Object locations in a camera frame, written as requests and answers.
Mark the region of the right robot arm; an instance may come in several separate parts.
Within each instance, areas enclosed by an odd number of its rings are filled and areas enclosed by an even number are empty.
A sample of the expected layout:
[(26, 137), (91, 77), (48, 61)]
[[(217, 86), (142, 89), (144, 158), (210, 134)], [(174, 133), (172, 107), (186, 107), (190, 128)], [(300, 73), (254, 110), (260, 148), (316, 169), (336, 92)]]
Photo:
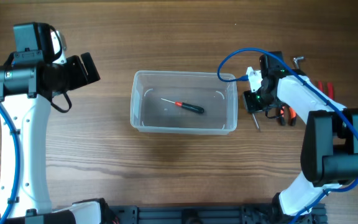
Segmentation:
[(250, 90), (243, 97), (248, 113), (287, 106), (306, 124), (301, 172), (273, 200), (275, 219), (296, 219), (331, 192), (358, 185), (358, 108), (336, 103), (300, 69), (285, 65), (281, 52), (267, 52), (259, 62), (260, 70), (246, 72)]

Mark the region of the green handled screwdriver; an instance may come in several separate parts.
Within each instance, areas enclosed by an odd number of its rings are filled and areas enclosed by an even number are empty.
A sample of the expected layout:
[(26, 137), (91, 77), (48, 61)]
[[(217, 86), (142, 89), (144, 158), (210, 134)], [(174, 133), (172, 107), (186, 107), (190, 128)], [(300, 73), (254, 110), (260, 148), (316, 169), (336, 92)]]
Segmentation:
[(261, 132), (260, 126), (259, 126), (259, 122), (257, 121), (256, 115), (255, 113), (252, 113), (252, 118), (254, 120), (255, 123), (255, 127), (257, 128), (258, 132)]

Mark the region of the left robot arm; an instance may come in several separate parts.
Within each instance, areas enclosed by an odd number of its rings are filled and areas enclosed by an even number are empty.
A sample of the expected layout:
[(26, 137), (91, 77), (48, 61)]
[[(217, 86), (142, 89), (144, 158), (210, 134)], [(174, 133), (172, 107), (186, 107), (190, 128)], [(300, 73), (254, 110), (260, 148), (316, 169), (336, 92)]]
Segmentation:
[(55, 96), (100, 79), (89, 53), (65, 56), (53, 26), (14, 26), (16, 50), (0, 66), (0, 223), (113, 223), (101, 198), (53, 210), (46, 178), (46, 130)]

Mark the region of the black red-collar screwdriver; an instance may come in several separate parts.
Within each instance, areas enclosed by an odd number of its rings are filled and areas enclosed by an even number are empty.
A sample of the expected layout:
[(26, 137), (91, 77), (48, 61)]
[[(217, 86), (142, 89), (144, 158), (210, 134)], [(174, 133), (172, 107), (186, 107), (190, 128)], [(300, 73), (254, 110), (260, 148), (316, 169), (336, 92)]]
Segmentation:
[(170, 101), (167, 99), (162, 98), (163, 101), (169, 102), (169, 103), (173, 103), (174, 105), (176, 105), (177, 107), (183, 108), (184, 110), (188, 110), (197, 114), (203, 114), (204, 113), (204, 108), (200, 107), (200, 106), (196, 106), (196, 105), (191, 105), (188, 103), (184, 103), (184, 102), (179, 102), (179, 101)]

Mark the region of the silver L-shaped socket wrench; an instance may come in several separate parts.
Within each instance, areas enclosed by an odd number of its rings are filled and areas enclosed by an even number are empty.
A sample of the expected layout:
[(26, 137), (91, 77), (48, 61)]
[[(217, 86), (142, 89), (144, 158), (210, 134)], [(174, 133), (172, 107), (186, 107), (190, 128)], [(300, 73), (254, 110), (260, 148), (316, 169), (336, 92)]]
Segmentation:
[(300, 62), (303, 61), (305, 59), (304, 56), (297, 56), (297, 57), (293, 57), (293, 64), (294, 64), (294, 67), (296, 69), (299, 69), (300, 68)]

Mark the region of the clear plastic container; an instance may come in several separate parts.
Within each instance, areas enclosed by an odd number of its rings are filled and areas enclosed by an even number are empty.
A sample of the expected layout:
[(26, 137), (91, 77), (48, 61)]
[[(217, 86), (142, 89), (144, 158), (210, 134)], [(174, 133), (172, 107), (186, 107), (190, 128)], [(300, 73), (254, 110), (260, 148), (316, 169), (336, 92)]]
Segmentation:
[(132, 127), (145, 133), (225, 135), (237, 128), (234, 75), (139, 70), (131, 95)]

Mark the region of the orange black needle-nose pliers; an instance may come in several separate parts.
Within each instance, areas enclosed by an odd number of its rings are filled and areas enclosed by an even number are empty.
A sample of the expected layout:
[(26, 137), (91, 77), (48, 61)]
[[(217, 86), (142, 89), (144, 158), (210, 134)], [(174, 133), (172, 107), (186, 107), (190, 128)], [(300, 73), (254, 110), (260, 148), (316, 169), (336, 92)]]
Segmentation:
[(285, 115), (288, 115), (288, 124), (290, 126), (296, 125), (296, 117), (297, 114), (295, 110), (289, 106), (282, 106), (281, 108), (277, 109), (277, 115), (278, 115), (278, 122), (281, 126), (286, 125)]

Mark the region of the red handled cutters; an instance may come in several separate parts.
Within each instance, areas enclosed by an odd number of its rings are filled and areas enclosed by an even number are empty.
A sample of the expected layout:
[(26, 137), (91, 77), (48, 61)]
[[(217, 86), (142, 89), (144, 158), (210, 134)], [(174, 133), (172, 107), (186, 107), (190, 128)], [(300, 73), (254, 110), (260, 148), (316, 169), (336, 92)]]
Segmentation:
[(322, 81), (317, 81), (318, 90), (327, 95), (330, 99), (334, 99), (334, 85), (331, 82), (323, 83)]

